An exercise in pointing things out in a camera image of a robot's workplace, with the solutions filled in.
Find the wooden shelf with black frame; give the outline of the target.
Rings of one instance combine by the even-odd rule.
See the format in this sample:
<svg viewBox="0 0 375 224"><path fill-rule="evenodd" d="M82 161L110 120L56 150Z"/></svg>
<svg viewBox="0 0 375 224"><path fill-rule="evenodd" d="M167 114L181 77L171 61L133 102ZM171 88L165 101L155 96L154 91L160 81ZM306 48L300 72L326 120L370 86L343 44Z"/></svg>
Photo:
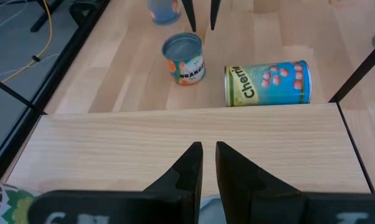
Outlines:
<svg viewBox="0 0 375 224"><path fill-rule="evenodd" d="M212 195L215 147L223 141L298 189L375 193L348 115L326 102L330 95L316 90L311 105L46 115L2 181L39 192L141 190L200 141L202 193Z"/></svg>

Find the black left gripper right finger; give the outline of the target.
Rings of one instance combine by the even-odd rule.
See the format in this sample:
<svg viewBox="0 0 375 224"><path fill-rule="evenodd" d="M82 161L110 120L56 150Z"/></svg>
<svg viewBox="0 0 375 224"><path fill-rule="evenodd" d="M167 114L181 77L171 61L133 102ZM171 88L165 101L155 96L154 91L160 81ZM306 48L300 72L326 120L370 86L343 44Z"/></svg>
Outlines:
<svg viewBox="0 0 375 224"><path fill-rule="evenodd" d="M216 176L227 224L375 224L375 194L300 191L221 141Z"/></svg>

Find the peaches can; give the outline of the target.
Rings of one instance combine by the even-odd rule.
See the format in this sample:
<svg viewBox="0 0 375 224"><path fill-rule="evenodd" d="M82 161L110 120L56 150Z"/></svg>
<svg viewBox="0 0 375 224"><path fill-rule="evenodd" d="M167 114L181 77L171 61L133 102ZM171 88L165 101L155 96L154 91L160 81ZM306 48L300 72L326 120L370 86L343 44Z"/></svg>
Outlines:
<svg viewBox="0 0 375 224"><path fill-rule="evenodd" d="M179 0L147 0L152 21L158 26L168 26L180 19Z"/></svg>

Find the blue cherries can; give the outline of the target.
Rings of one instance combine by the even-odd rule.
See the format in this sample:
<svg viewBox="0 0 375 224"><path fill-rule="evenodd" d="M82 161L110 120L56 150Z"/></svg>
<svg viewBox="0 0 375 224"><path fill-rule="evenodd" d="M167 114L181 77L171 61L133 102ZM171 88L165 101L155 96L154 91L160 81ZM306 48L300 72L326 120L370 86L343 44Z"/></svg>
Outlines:
<svg viewBox="0 0 375 224"><path fill-rule="evenodd" d="M308 104L312 79L304 60L225 66L227 106Z"/></svg>

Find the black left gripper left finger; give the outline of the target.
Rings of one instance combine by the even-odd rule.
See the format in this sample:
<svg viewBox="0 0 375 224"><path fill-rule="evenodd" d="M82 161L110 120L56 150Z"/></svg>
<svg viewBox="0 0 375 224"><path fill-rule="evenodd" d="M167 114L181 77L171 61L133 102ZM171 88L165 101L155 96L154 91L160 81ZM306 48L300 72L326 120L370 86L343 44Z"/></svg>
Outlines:
<svg viewBox="0 0 375 224"><path fill-rule="evenodd" d="M54 190L37 197L29 224L198 224L203 148L194 142L143 191Z"/></svg>

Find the black desk leg frame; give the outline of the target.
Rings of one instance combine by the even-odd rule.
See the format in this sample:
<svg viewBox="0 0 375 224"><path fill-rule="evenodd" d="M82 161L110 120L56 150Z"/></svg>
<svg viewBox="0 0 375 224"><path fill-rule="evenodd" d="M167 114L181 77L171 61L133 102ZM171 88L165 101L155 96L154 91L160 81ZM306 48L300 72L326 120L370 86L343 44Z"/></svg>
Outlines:
<svg viewBox="0 0 375 224"><path fill-rule="evenodd" d="M47 0L34 0L44 10L44 13L38 18L38 20L30 28L31 32L38 32L40 28L48 21L49 15L51 15L64 0L53 0L53 3L48 3Z"/></svg>

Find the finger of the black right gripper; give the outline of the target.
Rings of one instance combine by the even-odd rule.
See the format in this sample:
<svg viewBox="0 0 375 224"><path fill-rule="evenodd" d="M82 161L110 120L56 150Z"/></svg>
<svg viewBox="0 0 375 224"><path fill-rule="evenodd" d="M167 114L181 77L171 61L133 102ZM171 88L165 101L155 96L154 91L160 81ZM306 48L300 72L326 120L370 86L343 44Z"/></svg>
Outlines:
<svg viewBox="0 0 375 224"><path fill-rule="evenodd" d="M193 0L181 0L193 32L196 32L196 19Z"/></svg>
<svg viewBox="0 0 375 224"><path fill-rule="evenodd" d="M218 11L219 11L219 8L220 8L220 3L221 3L221 0L211 0L211 7L210 7L211 30L215 29Z"/></svg>

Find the oranges can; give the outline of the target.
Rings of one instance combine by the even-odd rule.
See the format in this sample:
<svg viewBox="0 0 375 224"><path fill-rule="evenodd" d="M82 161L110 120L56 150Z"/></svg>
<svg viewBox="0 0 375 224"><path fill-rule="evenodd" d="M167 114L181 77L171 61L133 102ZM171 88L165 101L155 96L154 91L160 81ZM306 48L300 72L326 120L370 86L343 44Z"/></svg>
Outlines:
<svg viewBox="0 0 375 224"><path fill-rule="evenodd" d="M206 68L199 36L186 32L175 34L164 42L161 52L176 84L193 85L205 76Z"/></svg>

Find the mixed fruit can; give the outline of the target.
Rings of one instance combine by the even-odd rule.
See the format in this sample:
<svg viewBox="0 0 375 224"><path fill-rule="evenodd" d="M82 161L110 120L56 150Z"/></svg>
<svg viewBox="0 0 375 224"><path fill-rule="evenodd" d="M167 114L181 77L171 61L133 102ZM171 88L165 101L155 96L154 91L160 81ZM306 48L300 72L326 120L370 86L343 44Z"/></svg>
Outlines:
<svg viewBox="0 0 375 224"><path fill-rule="evenodd" d="M0 182L0 224L29 224L27 213L36 196Z"/></svg>

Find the black metal table frame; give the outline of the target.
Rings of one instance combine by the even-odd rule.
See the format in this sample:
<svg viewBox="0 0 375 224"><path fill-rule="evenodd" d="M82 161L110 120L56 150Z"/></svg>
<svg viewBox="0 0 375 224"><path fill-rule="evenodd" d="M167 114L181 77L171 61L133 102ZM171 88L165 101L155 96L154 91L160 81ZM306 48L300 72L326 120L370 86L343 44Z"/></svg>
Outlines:
<svg viewBox="0 0 375 224"><path fill-rule="evenodd" d="M0 81L0 89L26 106L15 125L0 145L0 179L10 166L13 158L31 133L39 118L45 114L44 108L63 80L74 59L83 47L91 31L107 8L110 0L74 0L70 9L78 14L80 25L58 59L50 68L37 93L28 100Z"/></svg>

